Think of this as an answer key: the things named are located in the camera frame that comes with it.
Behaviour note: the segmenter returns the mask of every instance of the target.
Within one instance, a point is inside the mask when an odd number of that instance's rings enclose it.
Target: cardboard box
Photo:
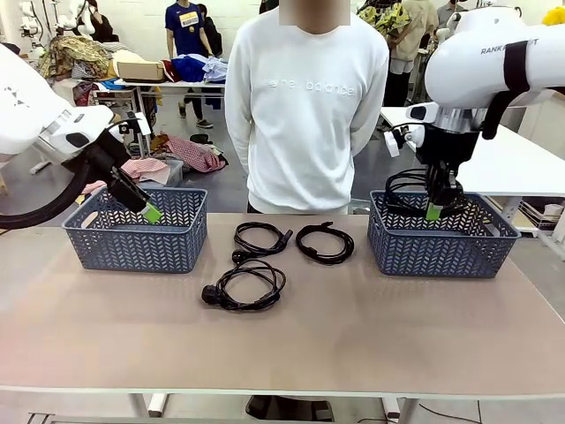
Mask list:
[[[163,82],[166,80],[161,62],[118,62],[117,71],[120,78],[128,82]]]

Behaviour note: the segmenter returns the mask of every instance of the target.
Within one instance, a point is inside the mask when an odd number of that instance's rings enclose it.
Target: white sweatshirt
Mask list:
[[[339,213],[374,131],[388,47],[355,15],[323,35],[279,26],[279,10],[243,25],[231,51],[226,122],[266,214]]]

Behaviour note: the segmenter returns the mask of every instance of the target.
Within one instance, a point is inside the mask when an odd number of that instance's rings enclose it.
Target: yellow badge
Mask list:
[[[179,16],[180,26],[182,28],[190,27],[192,25],[198,24],[198,13],[196,11],[190,11],[184,15]]]

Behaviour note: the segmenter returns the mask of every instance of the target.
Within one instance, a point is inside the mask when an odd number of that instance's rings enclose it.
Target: person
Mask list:
[[[347,213],[353,157],[376,126],[387,67],[384,38],[343,0],[287,0],[239,29],[226,122],[250,212]]]
[[[102,15],[98,11],[97,0],[87,0],[88,7],[90,10],[90,21],[94,27],[94,34],[90,36],[95,42],[119,42],[119,37],[114,34],[114,28],[109,23],[108,18]],[[84,25],[82,19],[79,19],[79,26]],[[78,28],[74,28],[73,33],[75,35],[80,35]]]
[[[212,53],[214,53],[214,56],[219,57],[223,53],[222,35],[218,33],[218,30],[215,28],[214,21],[208,16],[208,8],[202,3],[198,5],[198,8],[204,18],[204,32],[206,33],[206,37],[208,38],[210,47],[212,48]]]
[[[411,22],[400,35],[389,40],[390,67],[384,105],[402,108],[408,97],[410,75],[422,38],[433,34],[438,27],[438,15],[431,0],[403,0],[403,8]]]
[[[440,24],[438,26],[439,29],[445,28],[448,24],[449,18],[453,15],[456,11],[467,11],[459,5],[459,3],[466,2],[467,0],[449,0],[447,4],[444,4],[437,10],[438,20]]]
[[[178,0],[169,6],[165,12],[165,27],[167,28],[167,48],[170,59],[174,57],[175,47],[178,55],[214,55],[204,31],[204,19],[196,4],[188,0]],[[197,119],[196,126],[204,129],[214,128],[204,118],[200,98],[185,96],[185,99],[178,104],[180,116],[186,118],[186,104],[190,102]]]

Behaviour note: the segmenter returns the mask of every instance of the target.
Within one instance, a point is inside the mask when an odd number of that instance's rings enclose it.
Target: black power cable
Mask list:
[[[385,202],[388,210],[401,216],[426,217],[426,208],[419,208],[405,201],[400,189],[407,187],[426,187],[426,169],[403,170],[387,179],[385,184]],[[441,217],[461,214],[468,206],[465,196],[459,196],[452,204],[441,210]]]
[[[246,267],[245,265],[250,262],[258,262],[260,265],[256,267]],[[263,279],[271,285],[271,291],[261,296],[253,303],[238,302],[228,294],[226,287],[234,277],[241,276],[242,274],[252,274]],[[202,300],[209,305],[217,305],[227,311],[255,312],[274,305],[281,298],[281,291],[285,284],[286,276],[281,270],[273,268],[265,261],[248,259],[240,262],[234,269],[230,269],[228,272],[224,273],[215,285],[207,285],[204,287],[204,290],[202,290]]]
[[[355,250],[355,242],[346,232],[329,228],[333,224],[332,222],[327,222],[322,225],[307,225],[300,230],[297,234],[297,246],[300,252],[323,265],[337,265],[349,258]],[[304,246],[302,239],[313,232],[323,232],[338,237],[343,241],[343,250],[339,254],[319,254],[313,247]]]
[[[433,409],[430,409],[426,406],[423,406],[422,404],[419,404],[419,406],[420,406],[420,408],[425,409],[429,413],[437,415],[438,417],[451,418],[453,420],[470,422],[471,424],[483,424],[483,415],[480,411],[480,401],[479,400],[477,401],[478,420],[471,420],[470,418],[457,417],[455,415],[447,415],[446,413],[438,413],[437,411],[434,411]]]
[[[37,16],[37,13],[35,13],[34,2],[31,2],[31,5],[32,5],[32,13],[34,14],[34,18],[37,20],[37,23],[39,24],[39,26],[41,28],[41,35],[39,36],[39,41],[41,41],[41,39],[43,38],[43,24],[41,23],[39,16]]]
[[[49,15],[47,14],[47,6],[45,5],[45,0],[41,0],[43,3],[43,13],[45,13],[45,23],[47,24],[47,30],[49,35],[51,35],[51,23],[49,22]]]
[[[88,163],[81,163],[79,171],[73,175],[67,188],[44,207],[22,215],[0,215],[0,229],[18,230],[21,228],[35,227],[35,225],[45,223],[49,219],[63,213],[74,203],[84,190],[87,185],[90,170],[91,167]]]
[[[263,230],[271,231],[278,237],[278,240],[272,247],[269,248],[252,245],[241,238],[241,233],[250,230],[251,228],[262,228]],[[286,248],[290,237],[292,237],[291,230],[288,230],[286,231],[286,234],[283,234],[278,228],[270,223],[242,223],[236,228],[234,240],[242,247],[243,250],[236,250],[231,255],[231,259],[235,263],[240,263],[248,259],[263,258],[265,256],[270,256],[271,254],[279,254]]]

